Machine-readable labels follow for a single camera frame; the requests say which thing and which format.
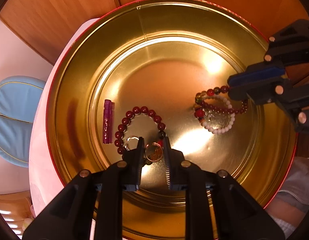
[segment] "purple lipstick tube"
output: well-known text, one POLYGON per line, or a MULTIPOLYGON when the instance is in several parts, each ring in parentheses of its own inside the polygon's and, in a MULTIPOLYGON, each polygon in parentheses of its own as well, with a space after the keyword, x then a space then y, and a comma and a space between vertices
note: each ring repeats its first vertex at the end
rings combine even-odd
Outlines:
POLYGON ((112 102, 106 99, 103 110, 102 142, 111 143, 112 136, 112 102))

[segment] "blue cushion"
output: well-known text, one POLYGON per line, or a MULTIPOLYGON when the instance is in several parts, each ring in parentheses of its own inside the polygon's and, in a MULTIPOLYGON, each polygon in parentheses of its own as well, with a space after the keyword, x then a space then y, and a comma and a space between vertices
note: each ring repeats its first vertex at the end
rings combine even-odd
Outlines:
POLYGON ((33 122, 45 82, 27 76, 12 76, 0 82, 0 114, 33 122))
POLYGON ((28 167, 32 123, 0 115, 0 156, 18 166, 28 167))

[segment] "white wall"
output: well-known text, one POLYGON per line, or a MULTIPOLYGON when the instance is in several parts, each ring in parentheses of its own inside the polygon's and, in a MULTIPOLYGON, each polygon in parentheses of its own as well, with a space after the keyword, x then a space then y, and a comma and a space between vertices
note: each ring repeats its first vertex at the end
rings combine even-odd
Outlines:
MULTIPOLYGON (((46 81, 53 66, 20 40, 0 21, 0 81, 23 75, 46 81)), ((0 157, 0 194, 29 190, 28 168, 0 157)))

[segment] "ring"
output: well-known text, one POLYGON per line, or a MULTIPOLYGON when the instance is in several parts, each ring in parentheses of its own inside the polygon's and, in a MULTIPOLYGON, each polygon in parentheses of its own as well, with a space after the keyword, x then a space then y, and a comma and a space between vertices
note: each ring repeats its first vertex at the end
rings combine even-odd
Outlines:
MULTIPOLYGON (((130 136, 127 138, 127 142, 130 141, 131 139, 137 139, 139 141, 139 138, 136 136, 130 136)), ((125 143, 124 147, 126 148, 127 151, 130 151, 129 149, 129 145, 127 143, 125 143)))
MULTIPOLYGON (((153 142, 151 145, 154 145, 154 146, 159 147, 159 149, 160 149, 160 151, 161 151, 161 156, 160 156, 160 158, 157 159, 157 160, 155 160, 155 161, 154 161, 154 160, 151 160, 151 159, 146 155, 146 151, 145 151, 145 157, 147 158, 147 160, 151 161, 152 163, 155 163, 155 162, 158 162, 158 161, 160 161, 160 160, 162 159, 162 157, 163 157, 163 149, 162 149, 161 145, 158 144, 158 143, 156 143, 156 142, 153 142)), ((150 154, 150 155, 155 156, 155 155, 157 155, 157 154, 158 154, 158 152, 155 150, 154 153, 152 153, 152 154, 150 154)))

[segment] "wooden furniture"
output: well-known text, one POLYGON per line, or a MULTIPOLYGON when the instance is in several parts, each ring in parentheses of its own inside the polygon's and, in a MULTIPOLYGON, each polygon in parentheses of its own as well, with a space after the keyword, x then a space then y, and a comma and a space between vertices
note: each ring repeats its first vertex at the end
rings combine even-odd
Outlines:
MULTIPOLYGON (((0 19, 54 64, 82 23, 132 1, 135 0, 8 0, 0 19)), ((206 1, 239 14, 266 37, 296 19, 308 19, 299 0, 206 1)))
POLYGON ((32 218, 30 190, 0 195, 0 213, 17 235, 22 235, 22 223, 32 218))

